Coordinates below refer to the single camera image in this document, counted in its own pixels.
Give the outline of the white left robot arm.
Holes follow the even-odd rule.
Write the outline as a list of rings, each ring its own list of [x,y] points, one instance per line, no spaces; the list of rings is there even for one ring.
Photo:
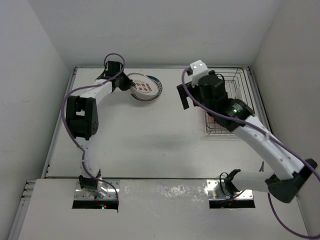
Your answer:
[[[115,89],[128,91],[135,83],[124,73],[125,64],[107,61],[104,70],[93,84],[70,91],[63,100],[62,121],[71,140],[81,150],[80,187],[93,196],[102,192],[108,183],[101,177],[101,169],[89,154],[91,138],[99,128],[98,104]]]

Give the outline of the white plate red lettering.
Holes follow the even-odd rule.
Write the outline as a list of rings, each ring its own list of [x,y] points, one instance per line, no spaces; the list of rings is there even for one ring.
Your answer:
[[[158,95],[158,85],[148,76],[141,73],[129,73],[128,77],[135,83],[135,87],[130,90],[134,97],[140,100],[150,100]]]

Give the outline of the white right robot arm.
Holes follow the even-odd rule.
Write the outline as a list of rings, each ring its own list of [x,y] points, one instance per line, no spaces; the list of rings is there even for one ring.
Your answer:
[[[311,158],[301,160],[279,142],[242,100],[230,98],[224,78],[210,71],[196,86],[178,85],[184,109],[188,98],[205,110],[214,121],[246,142],[272,169],[272,174],[234,169],[221,184],[221,190],[234,196],[243,190],[266,192],[282,203],[290,203],[318,166]]]

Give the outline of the white plate green red rim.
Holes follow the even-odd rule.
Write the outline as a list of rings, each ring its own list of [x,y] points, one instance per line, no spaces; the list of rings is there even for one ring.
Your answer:
[[[154,76],[130,73],[129,78],[135,83],[135,86],[131,87],[130,95],[139,102],[155,101],[163,92],[162,83]]]

